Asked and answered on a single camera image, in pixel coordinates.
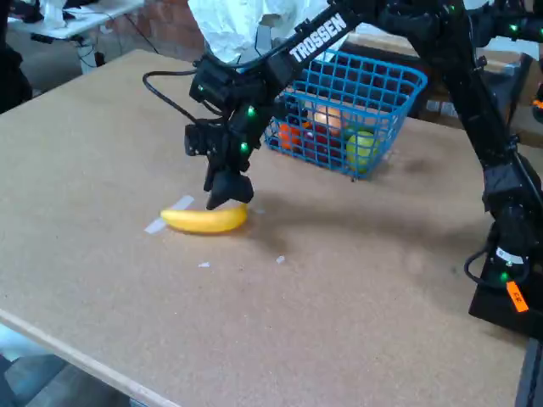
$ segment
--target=wire basket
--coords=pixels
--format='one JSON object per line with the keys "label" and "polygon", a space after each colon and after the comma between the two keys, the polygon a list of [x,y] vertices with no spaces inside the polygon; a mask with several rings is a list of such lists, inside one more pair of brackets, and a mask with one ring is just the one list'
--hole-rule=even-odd
{"label": "wire basket", "polygon": [[328,50],[283,92],[288,115],[266,129],[275,150],[357,179],[368,177],[392,146],[425,74]]}

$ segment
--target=table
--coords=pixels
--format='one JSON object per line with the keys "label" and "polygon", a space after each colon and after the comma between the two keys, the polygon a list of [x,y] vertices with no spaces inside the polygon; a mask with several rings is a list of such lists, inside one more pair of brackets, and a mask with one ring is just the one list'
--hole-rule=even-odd
{"label": "table", "polygon": [[81,61],[81,71],[86,74],[96,65],[94,45],[87,32],[120,15],[141,8],[143,5],[143,0],[100,0],[99,3],[89,4],[88,6],[68,8],[66,11],[76,18],[67,20],[65,27],[55,29],[45,26],[43,21],[35,24],[25,24],[23,21],[11,17],[8,19],[8,24],[12,30],[46,36],[56,40],[73,40],[74,37],[79,36],[77,55]]}
{"label": "table", "polygon": [[189,67],[137,51],[0,116],[0,322],[150,406],[511,406],[526,341],[467,314],[490,217],[465,135],[408,119],[355,183],[262,148],[245,228],[149,235],[205,205],[187,121],[141,83]]}

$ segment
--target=brick wall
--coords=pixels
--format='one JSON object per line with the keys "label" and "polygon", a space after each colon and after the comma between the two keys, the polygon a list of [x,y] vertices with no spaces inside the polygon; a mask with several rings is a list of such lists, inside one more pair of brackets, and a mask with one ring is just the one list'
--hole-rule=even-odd
{"label": "brick wall", "polygon": [[[204,37],[187,0],[146,0],[145,6],[130,17],[153,43],[167,42],[194,50],[204,49]],[[122,36],[138,36],[127,19],[117,19],[113,28]]]}

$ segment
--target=black cable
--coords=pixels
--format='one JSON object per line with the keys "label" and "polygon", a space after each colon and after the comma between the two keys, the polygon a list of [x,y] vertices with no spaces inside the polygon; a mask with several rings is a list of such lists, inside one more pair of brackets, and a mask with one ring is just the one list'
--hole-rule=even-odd
{"label": "black cable", "polygon": [[257,46],[258,46],[258,29],[256,30],[256,34],[255,34],[255,51],[256,51],[256,53],[258,53],[258,56],[261,57],[262,54],[258,50]]}
{"label": "black cable", "polygon": [[223,116],[223,113],[219,110],[211,106],[209,103],[207,103],[205,100],[202,102],[202,104],[205,106],[206,109],[208,109],[212,114],[216,114],[217,116]]}
{"label": "black cable", "polygon": [[209,44],[207,42],[205,43],[205,48],[206,48],[206,51],[208,51],[208,53],[207,53],[208,56],[211,59],[213,59],[213,61],[216,64],[218,64],[219,66],[225,67],[225,68],[232,68],[234,70],[239,70],[239,69],[242,69],[242,68],[252,68],[254,65],[258,64],[259,62],[262,62],[264,59],[268,58],[269,56],[273,55],[274,53],[278,53],[279,51],[281,51],[283,49],[282,47],[272,48],[270,51],[268,51],[267,53],[262,54],[260,57],[258,57],[256,59],[252,59],[252,60],[247,61],[247,62],[243,62],[242,64],[227,64],[226,62],[222,62],[220,59],[218,59],[211,52],[210,46],[209,46]]}
{"label": "black cable", "polygon": [[520,159],[520,156],[518,155],[518,152],[513,153],[513,157],[515,158],[515,161],[517,162],[518,167],[522,171],[524,178],[528,181],[528,185],[530,189],[532,190],[532,193],[535,195],[535,199],[537,200],[537,203],[540,205],[541,210],[543,210],[543,198],[541,198],[540,191],[537,189],[537,187],[534,185],[534,182],[528,175],[528,171],[526,168],[524,168],[523,161]]}
{"label": "black cable", "polygon": [[134,27],[134,30],[137,31],[137,33],[145,40],[145,42],[147,44],[149,44],[149,46],[158,54],[160,55],[159,51],[156,49],[156,47],[153,45],[153,43],[142,33],[142,31],[137,27],[136,23],[134,23],[134,21],[132,21],[132,19],[130,17],[128,17],[127,14],[125,14],[125,18],[130,22],[130,24],[132,24],[132,26]]}
{"label": "black cable", "polygon": [[145,74],[142,78],[143,84],[145,87],[147,87],[154,95],[163,100],[164,102],[168,103],[172,108],[183,114],[187,119],[192,121],[195,125],[199,124],[199,121],[196,120],[194,116],[192,116],[187,110],[179,106],[177,103],[175,103],[173,100],[168,98],[164,93],[158,91],[153,85],[151,85],[148,82],[148,78],[151,76],[186,76],[186,75],[194,75],[196,73],[196,70],[185,70],[181,72],[171,72],[171,71],[165,71],[165,70],[154,70],[152,72],[148,72]]}
{"label": "black cable", "polygon": [[85,55],[81,56],[80,54],[77,54],[77,58],[83,63],[85,64],[86,66],[88,66],[89,68],[97,68],[96,65],[90,65],[84,58],[88,57],[91,53],[94,53],[94,51],[96,51],[96,48],[94,47],[94,44],[92,44],[92,49],[89,53],[86,53]]}
{"label": "black cable", "polygon": [[[466,263],[464,264],[464,273],[466,273],[466,276],[468,276],[472,281],[476,282],[477,284],[483,286],[483,287],[490,287],[490,288],[497,288],[497,289],[503,289],[506,286],[504,284],[498,284],[497,282],[487,282],[483,280],[480,277],[475,276],[470,270],[469,266],[474,262],[476,259],[481,257],[483,254],[488,253],[488,248],[484,247],[481,250],[479,250],[477,253],[472,254],[469,256],[466,260]],[[526,281],[529,275],[529,261],[528,258],[523,258],[523,274],[516,280],[512,280],[513,282],[517,284],[522,284]]]}
{"label": "black cable", "polygon": [[[102,15],[107,15],[109,17],[109,20],[113,23],[113,25],[117,26],[117,21],[115,20],[115,18],[111,15],[111,14],[108,14],[108,13],[105,13],[103,11],[83,11],[83,12],[79,12],[79,11],[70,11],[71,14],[102,14]],[[115,36],[117,38],[117,44],[119,45],[119,55],[122,55],[124,52],[123,52],[123,49],[122,49],[122,44],[120,43],[120,36],[119,36],[119,32],[115,32]]]}

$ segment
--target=toy banana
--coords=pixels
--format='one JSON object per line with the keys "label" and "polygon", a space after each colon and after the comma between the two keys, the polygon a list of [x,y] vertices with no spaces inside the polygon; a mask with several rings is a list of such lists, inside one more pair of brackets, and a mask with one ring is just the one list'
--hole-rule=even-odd
{"label": "toy banana", "polygon": [[165,209],[160,216],[168,226],[191,233],[221,233],[240,227],[247,220],[247,205],[222,210]]}

